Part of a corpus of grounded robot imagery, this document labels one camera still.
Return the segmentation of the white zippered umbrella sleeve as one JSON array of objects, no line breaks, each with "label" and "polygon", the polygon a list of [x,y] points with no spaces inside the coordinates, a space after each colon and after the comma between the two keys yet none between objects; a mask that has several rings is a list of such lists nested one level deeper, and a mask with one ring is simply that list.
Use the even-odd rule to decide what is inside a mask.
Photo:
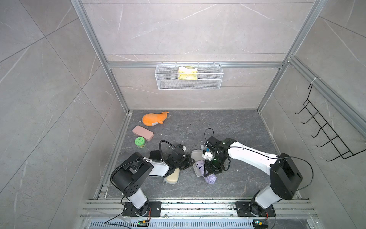
[{"label": "white zippered umbrella sleeve", "polygon": [[180,175],[180,169],[175,169],[172,174],[165,177],[165,183],[176,184],[178,182],[179,175]]}]

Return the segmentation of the purple zippered umbrella sleeve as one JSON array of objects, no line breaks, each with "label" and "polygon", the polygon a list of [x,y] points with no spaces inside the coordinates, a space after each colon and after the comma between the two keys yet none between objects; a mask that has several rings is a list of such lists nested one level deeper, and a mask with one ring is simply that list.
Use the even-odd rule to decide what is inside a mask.
[{"label": "purple zippered umbrella sleeve", "polygon": [[204,177],[205,159],[203,158],[203,151],[200,149],[193,150],[191,158],[195,160],[192,167],[197,177]]}]

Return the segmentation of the purple umbrella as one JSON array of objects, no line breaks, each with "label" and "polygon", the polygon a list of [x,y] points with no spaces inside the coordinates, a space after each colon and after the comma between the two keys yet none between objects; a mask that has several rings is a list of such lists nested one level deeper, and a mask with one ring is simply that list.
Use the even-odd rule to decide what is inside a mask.
[{"label": "purple umbrella", "polygon": [[216,175],[209,171],[209,166],[205,161],[197,161],[195,167],[198,169],[199,175],[201,175],[208,184],[214,184],[216,182]]}]

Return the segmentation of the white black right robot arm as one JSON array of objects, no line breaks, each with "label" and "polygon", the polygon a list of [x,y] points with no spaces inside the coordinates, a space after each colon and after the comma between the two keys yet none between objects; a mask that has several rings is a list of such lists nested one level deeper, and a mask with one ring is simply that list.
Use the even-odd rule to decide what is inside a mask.
[{"label": "white black right robot arm", "polygon": [[206,140],[205,146],[206,150],[203,151],[205,177],[228,170],[224,163],[232,159],[245,162],[270,177],[270,184],[253,196],[250,203],[252,211],[265,210],[283,199],[291,200],[303,180],[292,158],[285,153],[269,154],[231,138],[219,141],[213,136]]}]

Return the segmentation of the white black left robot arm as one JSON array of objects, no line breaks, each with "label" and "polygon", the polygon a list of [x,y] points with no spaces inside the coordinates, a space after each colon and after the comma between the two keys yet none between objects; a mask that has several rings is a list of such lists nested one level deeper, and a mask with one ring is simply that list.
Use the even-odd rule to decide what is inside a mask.
[{"label": "white black left robot arm", "polygon": [[111,184],[124,194],[136,210],[146,212],[149,199],[141,186],[148,177],[163,177],[167,183],[175,184],[180,171],[195,163],[191,154],[185,151],[185,146],[175,146],[163,140],[159,149],[151,151],[149,157],[133,153],[111,173]]}]

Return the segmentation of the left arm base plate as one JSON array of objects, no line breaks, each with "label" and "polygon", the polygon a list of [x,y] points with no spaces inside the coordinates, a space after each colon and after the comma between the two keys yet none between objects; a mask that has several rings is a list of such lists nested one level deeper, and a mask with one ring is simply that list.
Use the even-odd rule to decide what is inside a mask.
[{"label": "left arm base plate", "polygon": [[147,201],[141,208],[136,208],[131,202],[124,204],[122,216],[129,217],[159,217],[161,215],[162,203],[160,201]]}]

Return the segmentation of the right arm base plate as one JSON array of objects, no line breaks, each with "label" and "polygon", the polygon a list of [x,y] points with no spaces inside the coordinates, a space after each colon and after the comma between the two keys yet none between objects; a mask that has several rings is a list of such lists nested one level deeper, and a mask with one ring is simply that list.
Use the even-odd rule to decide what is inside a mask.
[{"label": "right arm base plate", "polygon": [[263,209],[256,203],[250,201],[236,201],[233,205],[239,217],[275,217],[273,205]]}]

